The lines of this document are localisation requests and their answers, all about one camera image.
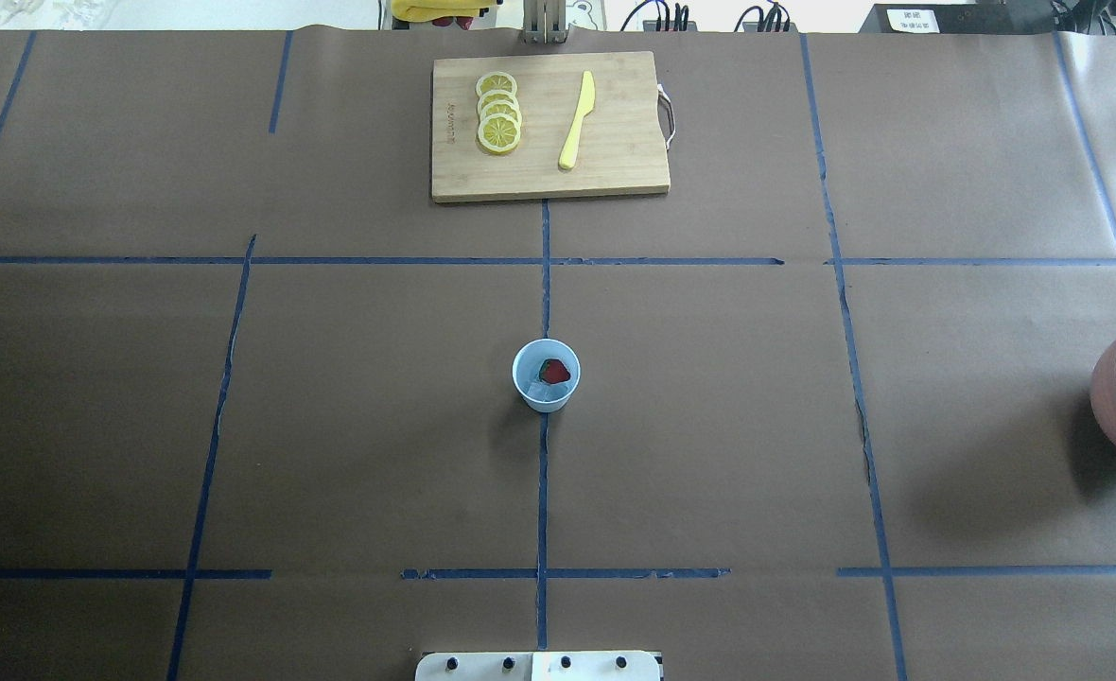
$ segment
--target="yellow towel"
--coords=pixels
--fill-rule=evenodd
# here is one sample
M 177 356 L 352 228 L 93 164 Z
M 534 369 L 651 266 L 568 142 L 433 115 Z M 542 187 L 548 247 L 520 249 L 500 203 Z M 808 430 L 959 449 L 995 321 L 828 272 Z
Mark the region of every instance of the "yellow towel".
M 477 17 L 494 0 L 391 0 L 389 12 L 402 21 L 432 21 L 442 17 Z

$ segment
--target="cutting board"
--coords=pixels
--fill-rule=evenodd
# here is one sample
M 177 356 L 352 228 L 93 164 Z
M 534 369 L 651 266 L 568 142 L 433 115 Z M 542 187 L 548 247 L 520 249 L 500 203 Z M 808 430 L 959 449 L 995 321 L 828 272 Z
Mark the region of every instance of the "cutting board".
M 596 108 L 584 119 L 579 162 L 558 167 L 584 71 Z M 523 135 L 511 154 L 477 142 L 474 84 L 507 71 L 519 90 Z M 432 200 L 437 203 L 558 196 L 660 194 L 672 181 L 658 125 L 653 52 L 589 52 L 437 59 L 432 68 Z

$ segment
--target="knife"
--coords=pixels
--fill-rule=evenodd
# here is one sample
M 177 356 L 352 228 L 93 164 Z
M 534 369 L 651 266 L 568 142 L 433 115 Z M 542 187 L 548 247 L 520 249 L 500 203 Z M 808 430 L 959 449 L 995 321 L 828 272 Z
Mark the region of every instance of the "knife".
M 558 167 L 570 170 L 579 159 L 579 134 L 584 131 L 584 116 L 596 108 L 596 81 L 591 71 L 584 71 L 584 85 L 579 87 L 579 104 L 575 105 L 575 121 L 570 121 L 570 133 L 558 154 Z

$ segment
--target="white label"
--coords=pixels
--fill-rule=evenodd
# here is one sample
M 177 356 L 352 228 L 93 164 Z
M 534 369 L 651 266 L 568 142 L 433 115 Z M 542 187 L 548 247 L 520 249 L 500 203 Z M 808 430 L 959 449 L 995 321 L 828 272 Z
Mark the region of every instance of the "white label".
M 940 33 L 932 9 L 887 9 L 886 17 L 899 33 Z

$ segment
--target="stack of lemon slices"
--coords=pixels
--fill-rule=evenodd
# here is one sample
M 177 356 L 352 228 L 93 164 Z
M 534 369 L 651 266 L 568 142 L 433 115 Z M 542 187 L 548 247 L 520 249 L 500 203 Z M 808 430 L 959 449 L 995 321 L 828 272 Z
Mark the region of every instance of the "stack of lemon slices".
M 523 117 L 516 99 L 516 78 L 503 71 L 490 71 L 474 86 L 479 95 L 479 144 L 492 154 L 511 154 L 520 146 Z

